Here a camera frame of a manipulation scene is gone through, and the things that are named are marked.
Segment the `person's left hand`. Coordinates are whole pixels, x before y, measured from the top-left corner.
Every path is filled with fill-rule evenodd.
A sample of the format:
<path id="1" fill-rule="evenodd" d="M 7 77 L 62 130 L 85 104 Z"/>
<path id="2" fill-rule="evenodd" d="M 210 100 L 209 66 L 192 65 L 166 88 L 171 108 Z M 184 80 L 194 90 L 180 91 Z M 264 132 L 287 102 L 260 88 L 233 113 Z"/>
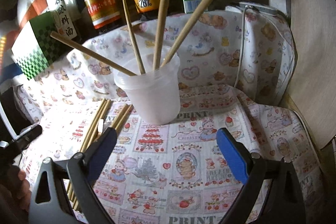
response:
<path id="1" fill-rule="evenodd" d="M 30 183 L 15 165 L 1 170 L 1 223 L 29 223 Z"/>

